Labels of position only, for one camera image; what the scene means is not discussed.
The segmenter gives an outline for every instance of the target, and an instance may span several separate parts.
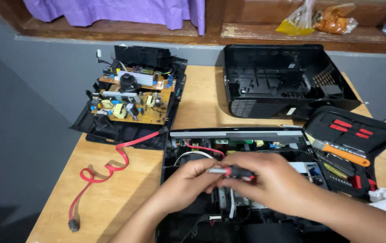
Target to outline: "wooden table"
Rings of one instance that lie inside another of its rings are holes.
[[[230,116],[222,72],[221,67],[187,67],[186,86],[173,129],[293,124],[292,120]],[[364,104],[353,112],[371,117]],[[101,173],[97,174],[98,178],[104,178],[108,174],[105,163],[123,161],[115,146],[87,142],[83,134],[27,242],[106,243],[160,182],[162,151],[130,147],[125,151],[130,165],[124,171],[115,172],[107,182],[88,188],[74,212],[75,218],[80,215],[80,231],[72,233],[67,226],[69,207],[87,184],[79,177],[80,170],[88,167]],[[378,185],[386,187],[386,150],[376,158],[375,168]]]

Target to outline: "plastic bag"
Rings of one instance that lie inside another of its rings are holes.
[[[287,17],[276,31],[293,36],[306,36],[314,31],[311,26],[314,0],[305,0],[304,4]]]
[[[355,9],[355,4],[346,3],[332,6],[322,12],[320,20],[313,27],[330,34],[350,33],[358,25],[354,18],[342,18]]]

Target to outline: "hand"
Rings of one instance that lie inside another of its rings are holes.
[[[215,159],[185,163],[153,194],[154,205],[161,206],[166,213],[173,213],[185,209],[201,192],[211,193],[222,175],[206,173],[206,170],[216,164]]]
[[[242,196],[259,202],[272,210],[305,217],[305,208],[313,207],[312,200],[320,200],[321,188],[312,184],[278,153],[236,152],[224,158],[222,167],[237,165],[253,171],[253,183],[237,179],[223,179],[219,187],[231,187]]]

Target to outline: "black connector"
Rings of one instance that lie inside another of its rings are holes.
[[[158,130],[159,134],[167,133],[169,129],[167,127],[162,127],[161,129]]]
[[[69,229],[70,229],[72,232],[78,232],[78,231],[79,231],[79,224],[78,224],[78,222],[76,221],[76,219],[71,219],[71,220],[69,220]]]

